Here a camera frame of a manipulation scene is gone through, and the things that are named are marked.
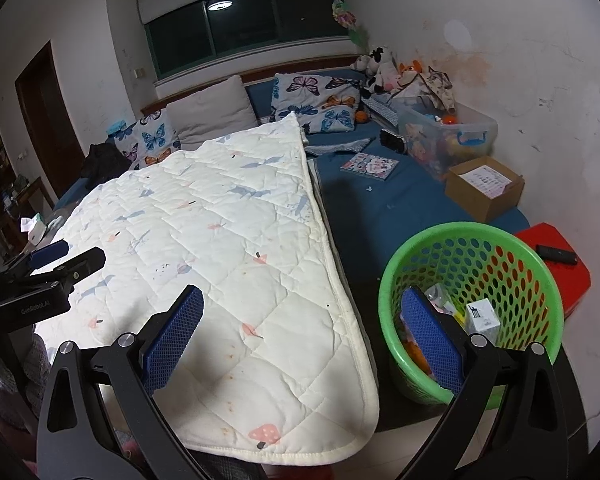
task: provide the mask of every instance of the cardboard box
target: cardboard box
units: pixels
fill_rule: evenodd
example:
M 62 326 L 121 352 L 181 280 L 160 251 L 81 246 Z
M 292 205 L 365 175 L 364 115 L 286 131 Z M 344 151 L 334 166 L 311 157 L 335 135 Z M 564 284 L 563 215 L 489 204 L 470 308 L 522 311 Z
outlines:
M 489 166 L 511 181 L 510 184 L 505 186 L 504 192 L 500 196 L 489 198 L 472 184 L 462 179 L 461 175 L 481 166 Z M 505 211 L 517 206 L 524 187 L 525 181 L 521 175 L 514 173 L 490 156 L 481 156 L 449 169 L 446 177 L 445 194 L 467 211 L 475 221 L 488 223 Z

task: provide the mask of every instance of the wooden headboard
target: wooden headboard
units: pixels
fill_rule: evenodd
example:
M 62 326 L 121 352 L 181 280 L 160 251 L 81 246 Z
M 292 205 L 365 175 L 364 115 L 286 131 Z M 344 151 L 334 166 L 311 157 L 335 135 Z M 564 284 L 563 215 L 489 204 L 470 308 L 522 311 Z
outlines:
M 253 81 L 259 81 L 261 79 L 266 79 L 269 77 L 273 77 L 277 72 L 283 73 L 295 73 L 295 72 L 309 72 L 311 70 L 321 70 L 324 68 L 338 68 L 342 66 L 349 66 L 353 63 L 358 56 L 331 56 L 331 57 L 314 57 L 311 59 L 303 59 L 300 61 L 292 61 L 290 63 L 271 65 L 264 68 L 257 68 L 255 70 L 248 70 L 246 72 L 240 73 L 240 77 L 242 78 L 243 83 L 250 83 Z M 177 92 L 175 94 L 171 94 L 163 99 L 155 101 L 144 108 L 142 108 L 142 113 L 144 115 L 148 115 L 152 112 L 157 112 L 158 110 L 162 110 L 167 104 L 173 103 L 183 97 L 191 95 L 195 92 L 199 92 L 205 88 L 208 88 L 211 85 L 215 85 L 221 81 L 227 79 L 227 77 L 222 77 L 220 79 L 216 79 L 213 81 L 208 81 L 206 83 L 192 86 L 183 90 L 181 92 Z

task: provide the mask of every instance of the window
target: window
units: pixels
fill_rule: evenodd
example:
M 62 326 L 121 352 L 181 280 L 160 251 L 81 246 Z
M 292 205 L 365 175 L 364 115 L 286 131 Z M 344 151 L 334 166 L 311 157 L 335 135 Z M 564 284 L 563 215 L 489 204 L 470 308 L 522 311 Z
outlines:
M 333 0 L 202 0 L 145 25 L 158 78 L 277 43 L 346 36 Z

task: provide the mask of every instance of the butterfly pillow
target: butterfly pillow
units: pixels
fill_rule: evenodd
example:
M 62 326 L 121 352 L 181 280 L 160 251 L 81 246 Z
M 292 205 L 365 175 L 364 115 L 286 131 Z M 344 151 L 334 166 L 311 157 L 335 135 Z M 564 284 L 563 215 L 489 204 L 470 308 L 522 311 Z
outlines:
M 162 162 L 180 149 L 180 140 L 164 110 L 143 117 L 113 137 L 120 153 L 131 161 L 132 170 Z
M 360 82 L 321 75 L 276 74 L 271 121 L 295 112 L 306 134 L 350 132 L 360 103 Z

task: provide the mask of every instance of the brown wooden door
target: brown wooden door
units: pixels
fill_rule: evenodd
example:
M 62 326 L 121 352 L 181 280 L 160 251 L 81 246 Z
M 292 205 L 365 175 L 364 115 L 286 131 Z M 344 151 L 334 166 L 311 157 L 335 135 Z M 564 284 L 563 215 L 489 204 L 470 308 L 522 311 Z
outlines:
M 20 74 L 16 91 L 31 143 L 61 197 L 80 177 L 84 153 L 64 106 L 50 43 Z

